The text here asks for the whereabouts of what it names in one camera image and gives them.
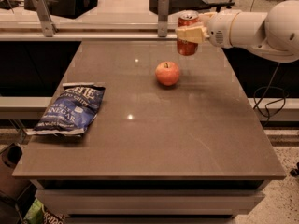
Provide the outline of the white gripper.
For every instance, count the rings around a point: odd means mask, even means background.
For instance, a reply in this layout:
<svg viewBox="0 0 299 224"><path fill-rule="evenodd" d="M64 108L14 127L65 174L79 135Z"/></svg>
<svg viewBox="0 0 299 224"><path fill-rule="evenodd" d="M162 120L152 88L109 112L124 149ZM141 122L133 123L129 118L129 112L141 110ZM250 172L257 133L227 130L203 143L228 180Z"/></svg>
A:
<svg viewBox="0 0 299 224"><path fill-rule="evenodd" d="M176 29L177 38L200 44L207 39L215 47L231 48L230 33L235 17L240 10L223 10L199 14L199 21L204 26L181 26Z"/></svg>

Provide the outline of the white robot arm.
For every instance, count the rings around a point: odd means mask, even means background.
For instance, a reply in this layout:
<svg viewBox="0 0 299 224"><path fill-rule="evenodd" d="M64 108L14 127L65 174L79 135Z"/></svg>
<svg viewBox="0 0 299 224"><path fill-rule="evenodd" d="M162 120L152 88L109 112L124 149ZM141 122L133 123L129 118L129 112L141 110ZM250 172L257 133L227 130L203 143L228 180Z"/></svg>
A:
<svg viewBox="0 0 299 224"><path fill-rule="evenodd" d="M199 15L192 25L176 28L180 40L215 47L242 48L266 60L291 63L299 59L299 1L287 0L268 12L226 9Z"/></svg>

